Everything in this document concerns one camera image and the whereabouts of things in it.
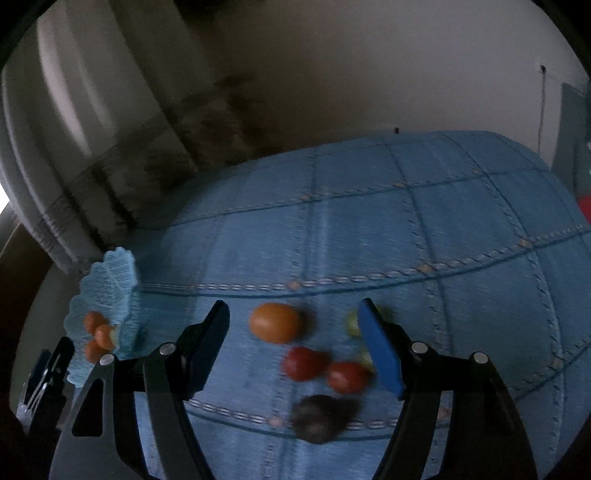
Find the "white curtain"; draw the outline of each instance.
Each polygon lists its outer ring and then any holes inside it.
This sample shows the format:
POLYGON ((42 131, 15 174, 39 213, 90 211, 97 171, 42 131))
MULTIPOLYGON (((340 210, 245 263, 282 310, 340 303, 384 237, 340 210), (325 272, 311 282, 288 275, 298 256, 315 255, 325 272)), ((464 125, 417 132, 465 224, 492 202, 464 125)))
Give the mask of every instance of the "white curtain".
POLYGON ((216 80, 172 0, 59 0, 27 32, 2 71, 0 182, 62 270, 197 171, 272 150, 249 142, 241 78, 216 80))

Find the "denim patterned tablecloth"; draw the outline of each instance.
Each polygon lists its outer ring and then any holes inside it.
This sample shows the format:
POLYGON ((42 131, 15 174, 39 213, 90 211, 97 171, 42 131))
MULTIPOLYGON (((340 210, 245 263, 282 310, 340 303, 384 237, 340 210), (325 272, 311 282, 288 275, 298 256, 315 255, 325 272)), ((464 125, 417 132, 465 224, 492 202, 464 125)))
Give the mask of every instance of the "denim patterned tablecloth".
MULTIPOLYGON (((325 381, 280 374, 289 348, 255 339, 265 301, 313 312, 301 343, 348 359, 347 313, 364 297, 441 353, 486 352, 517 402, 541 474, 591 410, 591 233, 573 198, 525 147, 488 132, 393 135, 324 145, 202 174, 143 214, 145 353, 200 322, 216 299, 231 326, 187 404, 219 479, 369 479, 401 404, 377 385, 338 441, 286 424, 325 381)), ((158 473, 138 399, 148 464, 158 473)), ((441 418, 426 475, 443 454, 441 418)))

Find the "sheer curtain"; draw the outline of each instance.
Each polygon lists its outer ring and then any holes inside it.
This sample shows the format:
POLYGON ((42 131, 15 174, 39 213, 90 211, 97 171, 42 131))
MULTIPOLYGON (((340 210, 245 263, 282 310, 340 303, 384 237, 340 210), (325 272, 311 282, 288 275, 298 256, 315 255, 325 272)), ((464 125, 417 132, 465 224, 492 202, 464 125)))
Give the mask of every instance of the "sheer curtain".
POLYGON ((83 272, 167 189, 260 156, 244 81, 215 78, 172 1, 59 0, 2 71, 14 210, 62 270, 83 272))

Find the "red object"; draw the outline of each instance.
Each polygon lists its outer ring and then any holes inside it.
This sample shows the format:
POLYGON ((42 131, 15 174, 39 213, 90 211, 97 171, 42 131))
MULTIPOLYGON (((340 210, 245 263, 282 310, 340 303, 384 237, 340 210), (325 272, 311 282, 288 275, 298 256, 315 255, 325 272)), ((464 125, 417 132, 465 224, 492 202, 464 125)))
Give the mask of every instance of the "red object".
POLYGON ((330 355, 316 352, 305 346, 295 346, 283 359, 283 373, 296 382, 305 382, 318 377, 329 366, 330 355))
POLYGON ((334 362, 329 366, 329 387, 337 393, 359 393, 369 385, 371 372, 357 362, 334 362))
POLYGON ((578 203, 583 215, 585 215, 587 221, 591 223, 591 195, 579 197, 578 203))

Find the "light blue basket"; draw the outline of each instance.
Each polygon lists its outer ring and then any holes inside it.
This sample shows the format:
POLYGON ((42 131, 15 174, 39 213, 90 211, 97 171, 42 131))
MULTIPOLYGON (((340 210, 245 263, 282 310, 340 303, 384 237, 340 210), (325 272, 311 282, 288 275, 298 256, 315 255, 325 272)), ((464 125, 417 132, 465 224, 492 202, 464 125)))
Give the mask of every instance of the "light blue basket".
POLYGON ((64 319, 66 335, 76 349, 67 379, 76 387, 84 385, 94 366, 84 356, 84 348, 93 338, 83 325, 88 312, 101 312, 111 325, 118 325, 118 347, 114 353, 121 359, 133 357, 140 327, 138 283, 135 258, 121 247, 107 252, 102 262, 94 263, 80 282, 80 293, 70 301, 70 311, 64 319))

